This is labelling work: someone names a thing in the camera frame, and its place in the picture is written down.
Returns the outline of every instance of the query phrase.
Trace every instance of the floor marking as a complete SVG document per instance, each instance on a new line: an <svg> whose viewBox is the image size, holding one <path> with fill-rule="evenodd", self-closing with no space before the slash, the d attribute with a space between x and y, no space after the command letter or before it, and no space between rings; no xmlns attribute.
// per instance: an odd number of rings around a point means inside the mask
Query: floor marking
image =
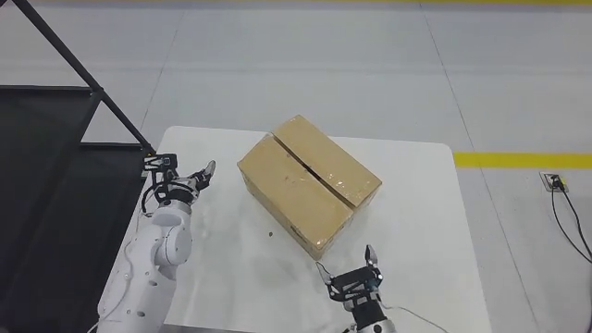
<svg viewBox="0 0 592 333"><path fill-rule="evenodd" d="M592 154L455 152L454 163L458 168L562 168L587 170L592 169Z"/></svg>

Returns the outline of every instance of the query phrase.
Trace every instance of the power cord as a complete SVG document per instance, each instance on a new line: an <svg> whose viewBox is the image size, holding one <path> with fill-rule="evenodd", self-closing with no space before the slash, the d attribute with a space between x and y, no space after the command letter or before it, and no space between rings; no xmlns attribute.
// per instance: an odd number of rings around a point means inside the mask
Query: power cord
<svg viewBox="0 0 592 333"><path fill-rule="evenodd" d="M559 229L561 229L561 232L563 233L563 235L565 236L567 241L570 242L572 247L578 253L580 253L580 255L586 261L588 261L589 264L592 264L592 252L590 251L590 247L588 246L586 238L584 237L584 232L582 231L582 225L580 223L580 216L577 214L577 211L575 211L574 205L572 204L572 201L570 200L570 196L567 195L567 192L565 191L565 185L563 185L563 182L561 181L561 178L559 177L559 175L553 175L551 177L551 179L553 180L551 183L551 205L553 206L553 215L555 215L555 220L557 221L557 225L559 225ZM559 189L561 191L561 193L563 193L563 196L567 200L567 204L569 204L570 208L572 209L573 215L575 216L575 224L577 225L577 232L580 235L580 239L582 240L584 247L586 248L586 253L588 254L588 257L586 257L586 255L582 251L580 251L580 249L574 244L572 239L565 232L565 229L563 229L563 226L561 225L561 221L559 221L559 218L557 216L557 210L555 209L555 195L554 195L555 189ZM588 329L587 329L586 333L592 333L592 315L590 316L590 321L588 322Z"/></svg>

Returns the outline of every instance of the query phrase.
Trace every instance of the cable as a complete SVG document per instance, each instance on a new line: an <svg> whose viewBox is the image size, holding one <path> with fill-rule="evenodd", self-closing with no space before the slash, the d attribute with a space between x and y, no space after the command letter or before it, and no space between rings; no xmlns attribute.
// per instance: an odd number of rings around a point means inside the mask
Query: cable
<svg viewBox="0 0 592 333"><path fill-rule="evenodd" d="M128 290L130 290L131 280L133 279L133 264L131 263L130 257L128 256L128 246L130 244L131 244L131 239L126 243L125 247L123 247L123 257L126 259L126 261L129 264L129 272L125 276L126 288L123 290L123 294L121 295L121 299L119 299L119 302L117 302L117 304L113 307L113 309L111 309L111 311L108 314L101 316L101 314L99 313L99 316L100 316L99 320L89 330L87 330L86 333L91 333L95 328L98 328L101 325L101 323L103 323L112 313L114 313L116 311L116 309L119 307L119 305L123 302L123 299L126 297L126 294L128 294Z"/></svg>
<svg viewBox="0 0 592 333"><path fill-rule="evenodd" d="M575 211L574 205L572 204L572 201L570 200L569 195L567 195L567 192L565 191L565 189L564 188L560 188L560 189L561 189L561 192L563 193L563 196L565 196L567 203L570 205L570 208L572 209L573 215L575 216L575 223L577 224L577 232L578 232L578 234L580 234L580 238L582 239L582 243L584 244L584 247L586 247L586 251L588 252L588 256L592 260L592 251L590 251L590 247L588 246L586 238L584 238L584 232L582 231L582 224L580 223L580 216L578 216L577 212Z"/></svg>
<svg viewBox="0 0 592 333"><path fill-rule="evenodd" d="M552 180L553 180L553 182L551 184L551 204L553 206L553 214L555 215L555 220L557 220L557 225L559 225L561 232L563 233L563 235L565 236L567 241L570 242L572 247L578 253L580 253L582 255L582 257L584 257L584 259L586 261L588 261L589 264L592 264L592 252L590 251L590 247L588 246L586 238L584 237L584 232L582 231L582 225L580 223L580 216L577 214L577 211L575 211L575 207L572 204L572 201L570 200L570 196L567 195L567 191L565 191L565 186L563 185L561 178L558 175L555 175L552 177ZM575 244L572 242L570 237L567 235L567 233L565 232L565 230L561 226L561 222L559 221L559 218L557 217L557 211L555 210L555 195L554 195L554 193L555 193L556 188L559 189L563 193L563 196L565 197L565 199L567 200L567 203L570 205L570 208L572 209L573 215L575 216L575 223L577 225L577 232L580 235L580 239L582 240L584 247L586 247L586 252L588 253L589 258L586 257L584 255L584 253L582 253L582 251L580 251L580 249L578 247L575 246ZM586 333L592 333L592 315L590 316L590 321L588 322L588 329L586 330Z"/></svg>
<svg viewBox="0 0 592 333"><path fill-rule="evenodd" d="M150 187L148 187L148 189L142 195L142 202L141 202L142 212L143 212L143 214L146 217L152 216L152 213L149 213L146 210L146 202L148 201L148 194L151 192L152 193L152 196L154 196L154 194L156 193L156 189L158 189L158 187L160 187L161 185L165 185L165 184L166 185L172 185L172 186L183 188L183 189L191 192L193 195L195 195L195 189L193 189L189 185L181 184L181 183L176 182L176 181L171 181L171 182L168 182L168 183L165 183L164 181L159 181L159 182L151 185Z"/></svg>
<svg viewBox="0 0 592 333"><path fill-rule="evenodd" d="M563 235L565 236L565 238L567 239L567 241L570 242L570 244L572 245L572 247L578 253L580 253L582 255L582 257L584 257L584 259L586 261L588 261L590 264L592 264L592 258L586 257L586 255L584 253L582 253L582 251L580 251L580 249L574 244L574 242L572 241L572 239L570 238L570 236L567 235L567 233L565 232L565 229L563 229L563 226L561 225L561 221L559 221L559 217L557 216L557 210L555 209L555 191L553 191L553 190L551 190L551 205L553 206L553 215L555 215L555 220L557 221L557 225L559 225L559 229L561 230L561 233L563 233ZM578 224L578 227L580 228L580 226L579 226L579 223L580 223L579 217L578 217L577 213L575 212L575 210L573 210L573 213L576 214L575 215L576 222ZM586 241L584 240L584 236L581 235L581 237L582 237L582 241L584 241L584 244L586 244Z"/></svg>
<svg viewBox="0 0 592 333"><path fill-rule="evenodd" d="M430 320L427 320L427 319L426 319L426 318L424 318L423 316L421 316L421 315L419 315L419 314L416 314L416 313L414 313L413 311L411 311L411 310L409 310L409 309L407 309L407 308L404 308L404 307L401 307L401 306L397 306L397 308L398 308L399 310L402 310L402 311L404 311L404 312L407 312L407 313L409 313L409 314L411 314L411 315L413 315L413 316L417 317L418 319L421 319L421 320L425 321L426 323L428 323L428 324L432 325L433 327L436 327L436 328L440 329L440 330L441 330L441 331L443 331L444 333L449 333L449 331L448 331L448 330L444 329L443 327L439 326L438 324L436 324L436 323L434 323L434 322L432 322L432 321L430 321Z"/></svg>

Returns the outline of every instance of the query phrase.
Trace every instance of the metal pole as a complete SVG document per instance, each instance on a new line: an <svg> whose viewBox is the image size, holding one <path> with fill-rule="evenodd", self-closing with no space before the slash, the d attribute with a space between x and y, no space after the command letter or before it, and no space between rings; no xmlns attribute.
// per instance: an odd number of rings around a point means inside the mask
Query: metal pole
<svg viewBox="0 0 592 333"><path fill-rule="evenodd" d="M27 0L12 0L20 11L29 19L29 21L37 28L37 30L47 39L47 41L56 49L56 51L66 59L66 62L74 68L74 71L86 82L93 92L99 93L101 99L113 114L121 121L121 123L128 128L129 132L140 142L140 144L148 150L150 154L155 154L156 151L142 134L136 129L126 115L119 109L113 100L107 95L105 89L99 85L89 71L84 68L82 63L76 58L68 47L61 41L56 33L47 25L43 18L37 13L32 5Z"/></svg>

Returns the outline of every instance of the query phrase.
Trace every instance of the gray floor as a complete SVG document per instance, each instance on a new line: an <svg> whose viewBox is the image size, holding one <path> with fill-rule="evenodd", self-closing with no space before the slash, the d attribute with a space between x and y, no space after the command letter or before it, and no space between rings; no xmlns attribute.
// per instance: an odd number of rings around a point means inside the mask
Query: gray floor
<svg viewBox="0 0 592 333"><path fill-rule="evenodd" d="M454 151L592 148L589 7L33 4L154 145L171 125L270 130L303 114L331 135ZM0 83L81 83L16 8L0 24ZM133 141L106 110L86 139ZM591 233L592 175L561 173ZM557 229L538 170L459 180L494 331L586 331L590 268Z"/></svg>

